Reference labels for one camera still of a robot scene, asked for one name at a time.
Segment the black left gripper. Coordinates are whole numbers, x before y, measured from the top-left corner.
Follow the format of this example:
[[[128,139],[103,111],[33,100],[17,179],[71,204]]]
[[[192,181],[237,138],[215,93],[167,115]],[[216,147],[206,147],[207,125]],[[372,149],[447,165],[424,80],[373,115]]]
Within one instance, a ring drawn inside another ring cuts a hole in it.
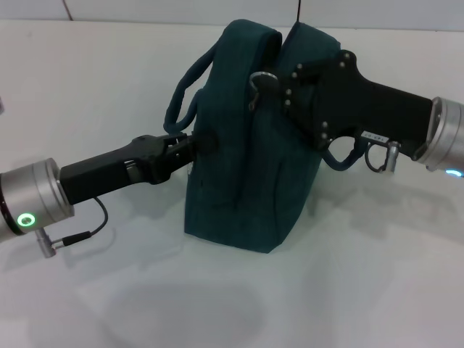
[[[198,154],[218,150],[214,132],[139,136],[128,145],[61,168],[59,182],[71,205],[135,183],[164,183]]]

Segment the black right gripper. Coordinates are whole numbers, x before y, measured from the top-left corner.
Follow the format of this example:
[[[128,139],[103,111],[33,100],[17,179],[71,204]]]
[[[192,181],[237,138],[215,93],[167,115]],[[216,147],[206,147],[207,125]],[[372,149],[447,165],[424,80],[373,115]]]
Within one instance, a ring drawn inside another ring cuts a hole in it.
[[[305,86],[316,85],[313,105],[314,88]],[[369,81],[347,50],[297,63],[287,75],[258,71],[257,93],[283,97],[284,115],[313,149],[325,150],[342,136],[360,138],[364,131],[399,142],[408,157],[426,142],[432,101]]]

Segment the dark blue insulated lunch bag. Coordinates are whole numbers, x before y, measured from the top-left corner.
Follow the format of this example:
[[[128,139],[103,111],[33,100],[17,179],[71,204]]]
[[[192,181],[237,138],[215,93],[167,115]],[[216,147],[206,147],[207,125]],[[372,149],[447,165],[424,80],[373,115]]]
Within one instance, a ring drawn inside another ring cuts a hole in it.
[[[367,144],[356,141],[343,161],[316,152],[283,114],[279,100],[250,86],[252,73],[289,75],[299,63],[331,58],[339,42],[297,22],[287,36],[248,20],[235,20],[187,70],[167,108],[164,129],[192,126],[213,133],[217,150],[199,154],[188,175],[184,230],[226,246],[268,253],[288,236],[322,162],[351,167]]]

